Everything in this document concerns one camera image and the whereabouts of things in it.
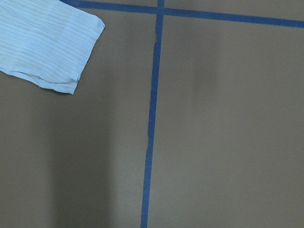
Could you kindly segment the light blue striped shirt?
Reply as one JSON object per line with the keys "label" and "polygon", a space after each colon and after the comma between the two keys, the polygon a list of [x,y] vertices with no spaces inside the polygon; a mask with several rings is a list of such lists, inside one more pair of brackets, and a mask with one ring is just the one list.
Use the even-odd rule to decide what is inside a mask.
{"label": "light blue striped shirt", "polygon": [[0,69],[41,88],[73,94],[105,25],[59,0],[0,3]]}

